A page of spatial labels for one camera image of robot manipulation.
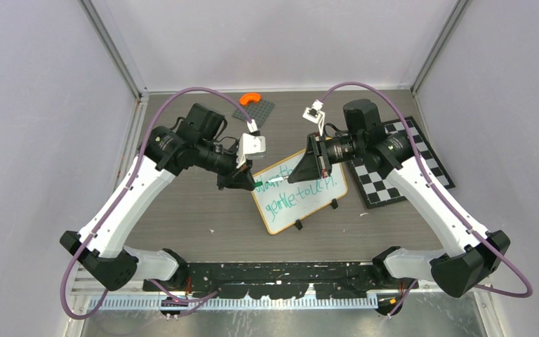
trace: orange object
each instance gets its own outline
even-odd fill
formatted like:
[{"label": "orange object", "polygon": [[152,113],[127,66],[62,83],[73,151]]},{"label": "orange object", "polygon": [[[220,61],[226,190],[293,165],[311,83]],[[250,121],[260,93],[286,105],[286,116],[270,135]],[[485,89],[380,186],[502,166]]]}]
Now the orange object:
[{"label": "orange object", "polygon": [[259,100],[261,100],[261,95],[258,93],[246,93],[241,97],[239,100],[239,103],[241,105],[247,105],[251,102],[259,103]]}]

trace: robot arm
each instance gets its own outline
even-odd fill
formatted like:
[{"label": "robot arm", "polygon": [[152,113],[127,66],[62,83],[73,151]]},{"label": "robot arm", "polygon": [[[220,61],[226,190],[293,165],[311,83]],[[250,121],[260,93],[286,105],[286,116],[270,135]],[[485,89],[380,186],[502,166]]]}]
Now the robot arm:
[{"label": "robot arm", "polygon": [[124,246],[127,236],[156,196],[184,169],[195,165],[218,174],[217,185],[223,188],[253,190],[252,159],[265,156],[265,138],[260,136],[255,122],[249,126],[251,134],[225,149],[218,141],[218,130],[226,119],[205,107],[195,104],[178,124],[176,131],[159,126],[152,131],[145,146],[145,155],[132,186],[110,213],[98,233],[92,233],[96,223],[113,201],[127,189],[127,182],[136,170],[138,158],[133,160],[127,176],[96,216],[79,232],[67,231],[60,243],[75,254],[79,246],[92,234],[93,238],[80,255],[79,262],[108,290],[120,289],[132,279],[159,279],[181,284],[184,275],[178,271],[185,262],[172,252],[142,251]]},{"label": "robot arm", "polygon": [[[321,105],[316,102],[303,116],[308,120],[322,120],[312,118],[324,116],[322,111],[314,111],[317,109],[321,109]],[[305,155],[288,177],[288,182],[325,178],[331,174],[332,164],[360,157],[368,171],[377,171],[416,207],[443,246],[438,251],[408,251],[400,247],[384,251],[373,259],[373,263],[381,267],[384,277],[434,281],[450,296],[460,297],[489,276],[500,260],[472,233],[486,237],[502,254],[510,245],[505,233],[489,232],[433,176],[432,184],[472,225],[472,230],[468,231],[426,183],[408,136],[404,132],[385,134],[377,106],[370,100],[347,103],[344,115],[347,131],[339,132],[331,139],[326,139],[322,133],[308,135]],[[424,159],[420,160],[427,168],[427,174],[432,175]]]}]

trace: wood grain surface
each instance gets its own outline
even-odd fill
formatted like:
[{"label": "wood grain surface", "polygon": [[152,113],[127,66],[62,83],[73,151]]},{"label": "wood grain surface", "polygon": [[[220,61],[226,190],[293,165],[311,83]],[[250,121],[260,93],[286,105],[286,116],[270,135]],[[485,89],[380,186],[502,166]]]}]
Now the wood grain surface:
[{"label": "wood grain surface", "polygon": [[[420,117],[410,91],[385,91],[406,116]],[[322,93],[262,93],[275,108],[261,127],[267,141],[267,156],[253,163],[253,172],[275,164],[305,147],[306,135],[316,125],[303,119],[304,108]],[[238,101],[241,94],[229,94]],[[152,95],[144,130],[167,95]],[[326,99],[326,121],[345,129],[342,106],[358,98],[377,104],[381,119],[395,114],[377,95],[368,91],[336,91]],[[229,103],[210,94],[187,94],[171,103],[156,125],[172,126],[186,116],[191,105],[201,103],[224,114],[229,125],[224,136],[239,138],[246,131],[243,121],[233,118]],[[270,235],[251,193],[219,191],[214,173],[197,167],[183,171],[146,210],[127,244],[137,249],[173,249],[192,262],[370,260],[390,246],[407,249],[438,249],[437,238],[408,201],[367,210],[347,170],[348,193],[339,208],[324,208],[303,221],[299,231],[290,227]]]}]

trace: small whiteboard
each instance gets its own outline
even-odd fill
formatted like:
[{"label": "small whiteboard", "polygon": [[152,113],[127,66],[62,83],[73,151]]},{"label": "small whiteboard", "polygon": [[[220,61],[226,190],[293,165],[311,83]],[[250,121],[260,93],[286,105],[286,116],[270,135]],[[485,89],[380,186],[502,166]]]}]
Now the small whiteboard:
[{"label": "small whiteboard", "polygon": [[255,182],[262,182],[252,191],[261,218],[270,234],[278,234],[313,214],[348,192],[342,166],[333,166],[331,176],[321,180],[289,184],[287,180],[269,183],[268,180],[287,176],[302,158],[304,150],[255,174]]}]

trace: white wall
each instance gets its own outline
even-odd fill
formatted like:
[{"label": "white wall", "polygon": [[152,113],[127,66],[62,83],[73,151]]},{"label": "white wall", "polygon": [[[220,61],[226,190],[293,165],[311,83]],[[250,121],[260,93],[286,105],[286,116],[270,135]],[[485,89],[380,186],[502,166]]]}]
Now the white wall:
[{"label": "white wall", "polygon": [[102,1],[150,91],[317,88],[350,80],[409,87],[455,4]]},{"label": "white wall", "polygon": [[58,240],[112,191],[134,104],[77,1],[0,2],[0,336],[61,336]]},{"label": "white wall", "polygon": [[[419,99],[452,193],[502,229],[534,296],[497,298],[508,336],[539,336],[539,4],[473,1]],[[505,267],[499,288],[523,291]]]}]

